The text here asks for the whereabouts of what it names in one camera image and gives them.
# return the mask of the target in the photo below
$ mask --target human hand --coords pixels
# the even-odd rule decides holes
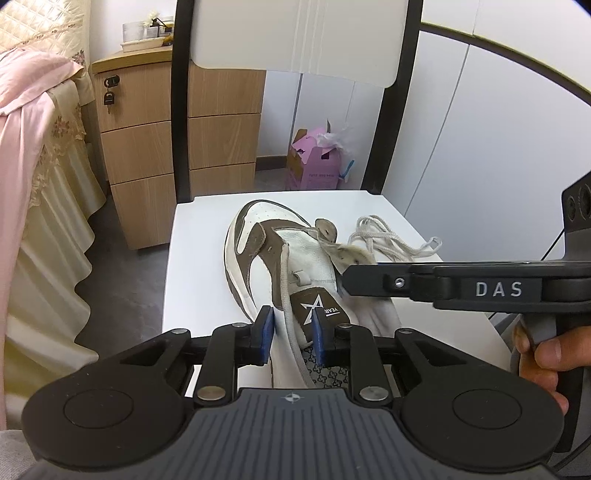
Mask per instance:
[[[566,414],[569,401],[556,391],[558,372],[591,366],[591,327],[575,328],[540,343],[535,353],[521,325],[513,330],[513,343],[521,354],[519,375],[550,392]]]

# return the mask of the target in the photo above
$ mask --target metal pin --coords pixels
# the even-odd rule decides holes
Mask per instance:
[[[205,401],[221,400],[226,396],[226,391],[217,385],[207,385],[197,390],[197,397]]]
[[[370,387],[362,388],[359,392],[359,396],[367,401],[382,401],[388,398],[388,390],[372,385]]]

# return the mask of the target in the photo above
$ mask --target key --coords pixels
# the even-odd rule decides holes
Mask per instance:
[[[107,90],[105,97],[103,98],[103,104],[107,106],[107,111],[111,112],[111,105],[115,104],[115,94],[110,90]]]

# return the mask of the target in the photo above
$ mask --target cardboard box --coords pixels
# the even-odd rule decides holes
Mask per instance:
[[[330,132],[316,128],[298,130],[287,155],[287,190],[336,190],[341,153],[336,147],[322,148],[316,136]]]

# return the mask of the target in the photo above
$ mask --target wooden nightstand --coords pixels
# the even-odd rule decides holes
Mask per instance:
[[[176,196],[170,138],[171,47],[92,64],[105,166],[131,249],[170,241]],[[115,104],[103,105],[118,75]],[[252,190],[265,72],[189,69],[191,194]]]

